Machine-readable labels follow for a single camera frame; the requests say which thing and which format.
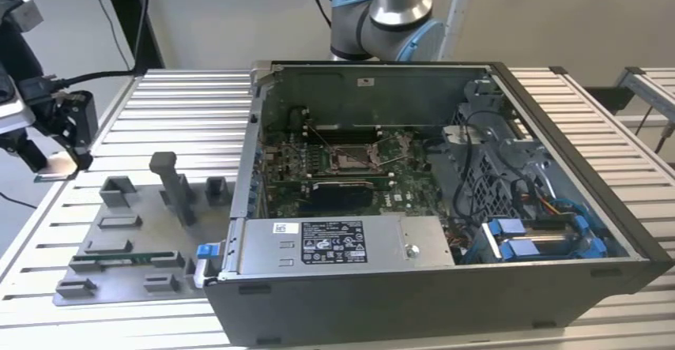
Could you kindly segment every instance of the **power supply label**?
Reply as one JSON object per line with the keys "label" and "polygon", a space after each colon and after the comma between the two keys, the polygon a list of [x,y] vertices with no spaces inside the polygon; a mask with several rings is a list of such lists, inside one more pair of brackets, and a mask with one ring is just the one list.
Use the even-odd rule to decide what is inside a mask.
{"label": "power supply label", "polygon": [[303,263],[367,263],[363,221],[303,222]]}

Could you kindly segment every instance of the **motherboard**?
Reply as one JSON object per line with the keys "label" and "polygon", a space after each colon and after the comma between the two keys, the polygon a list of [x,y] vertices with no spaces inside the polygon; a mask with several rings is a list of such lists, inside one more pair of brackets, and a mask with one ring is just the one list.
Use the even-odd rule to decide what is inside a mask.
{"label": "motherboard", "polygon": [[427,152],[439,138],[414,128],[359,130],[303,126],[264,141],[269,218],[315,216],[447,217]]}

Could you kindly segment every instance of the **open computer tower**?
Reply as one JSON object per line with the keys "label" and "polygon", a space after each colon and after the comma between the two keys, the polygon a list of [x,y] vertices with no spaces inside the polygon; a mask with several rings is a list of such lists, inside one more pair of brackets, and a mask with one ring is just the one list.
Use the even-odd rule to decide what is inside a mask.
{"label": "open computer tower", "polygon": [[496,62],[253,75],[223,264],[233,344],[563,327],[672,266]]}

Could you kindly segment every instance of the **yellow wire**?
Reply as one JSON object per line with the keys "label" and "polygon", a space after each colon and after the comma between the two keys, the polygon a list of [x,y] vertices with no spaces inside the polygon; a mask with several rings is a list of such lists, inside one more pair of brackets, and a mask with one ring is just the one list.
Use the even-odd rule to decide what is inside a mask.
{"label": "yellow wire", "polygon": [[547,206],[547,208],[555,213],[555,214],[562,214],[560,211],[558,209],[554,208],[554,206],[551,204],[548,204],[548,201],[544,200],[543,198],[539,198],[539,200],[542,200],[542,202],[544,203],[544,205]]}

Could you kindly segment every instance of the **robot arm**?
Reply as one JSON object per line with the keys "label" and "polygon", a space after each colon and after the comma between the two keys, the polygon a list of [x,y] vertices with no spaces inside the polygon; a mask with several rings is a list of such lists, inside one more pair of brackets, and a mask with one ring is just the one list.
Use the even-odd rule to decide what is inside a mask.
{"label": "robot arm", "polygon": [[332,0],[334,60],[435,60],[444,25],[431,0]]}
{"label": "robot arm", "polygon": [[[32,0],[0,0],[0,147],[37,173],[37,181],[69,179],[92,163],[88,145],[97,130],[93,96],[64,92],[43,75],[23,33],[43,21]],[[28,139],[32,126],[63,147],[49,157]]]}

